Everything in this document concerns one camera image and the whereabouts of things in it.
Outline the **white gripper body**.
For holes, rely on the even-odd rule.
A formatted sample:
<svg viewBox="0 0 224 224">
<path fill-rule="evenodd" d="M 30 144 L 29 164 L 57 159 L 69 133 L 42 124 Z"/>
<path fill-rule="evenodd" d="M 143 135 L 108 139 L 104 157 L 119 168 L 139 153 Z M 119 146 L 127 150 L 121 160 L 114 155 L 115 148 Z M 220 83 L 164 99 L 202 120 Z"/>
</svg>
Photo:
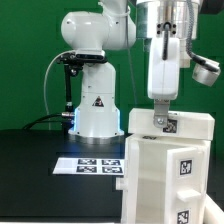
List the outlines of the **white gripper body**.
<svg viewBox="0 0 224 224">
<path fill-rule="evenodd" d="M 178 95 L 180 40 L 171 36 L 171 24 L 161 26 L 161 37 L 151 41 L 148 66 L 148 97 L 174 100 Z"/>
</svg>

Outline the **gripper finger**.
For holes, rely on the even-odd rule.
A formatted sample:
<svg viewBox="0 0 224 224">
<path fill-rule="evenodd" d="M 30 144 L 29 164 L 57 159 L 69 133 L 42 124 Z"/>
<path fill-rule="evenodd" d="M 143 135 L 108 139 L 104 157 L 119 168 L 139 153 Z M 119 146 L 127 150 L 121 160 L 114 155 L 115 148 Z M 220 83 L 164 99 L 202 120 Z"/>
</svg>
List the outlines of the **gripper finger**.
<svg viewBox="0 0 224 224">
<path fill-rule="evenodd" d="M 157 128 L 165 128 L 168 123 L 168 112 L 170 107 L 169 100 L 154 100 L 154 116 L 153 123 Z"/>
</svg>

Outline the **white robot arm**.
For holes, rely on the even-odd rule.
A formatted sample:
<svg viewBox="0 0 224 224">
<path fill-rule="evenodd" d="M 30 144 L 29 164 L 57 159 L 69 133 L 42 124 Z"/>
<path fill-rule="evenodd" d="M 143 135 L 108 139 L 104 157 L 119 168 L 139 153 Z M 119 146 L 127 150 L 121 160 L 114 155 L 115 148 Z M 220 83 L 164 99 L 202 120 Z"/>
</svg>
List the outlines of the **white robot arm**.
<svg viewBox="0 0 224 224">
<path fill-rule="evenodd" d="M 122 50 L 144 41 L 150 52 L 147 94 L 154 101 L 153 123 L 168 127 L 170 102 L 177 98 L 179 72 L 191 62 L 193 78 L 211 86 L 219 64 L 192 51 L 198 15 L 224 10 L 224 0 L 99 0 L 100 13 L 68 13 L 61 33 L 71 47 L 64 62 L 71 75 L 83 73 L 81 103 L 73 110 L 69 135 L 88 144 L 120 140 L 120 112 L 115 106 L 116 71 L 107 50 Z"/>
</svg>

